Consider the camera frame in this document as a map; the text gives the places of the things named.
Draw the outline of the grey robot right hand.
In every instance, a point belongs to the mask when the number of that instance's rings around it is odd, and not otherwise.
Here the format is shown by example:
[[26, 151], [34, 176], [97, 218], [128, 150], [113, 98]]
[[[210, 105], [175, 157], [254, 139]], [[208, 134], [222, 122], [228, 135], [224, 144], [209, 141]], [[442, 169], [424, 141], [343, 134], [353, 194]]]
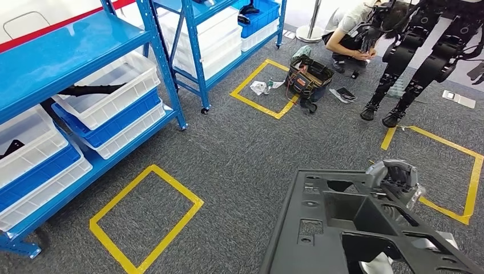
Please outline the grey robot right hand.
[[386, 159], [372, 164], [365, 172], [371, 188], [387, 188], [412, 210], [426, 189], [421, 185], [418, 170], [404, 160]]

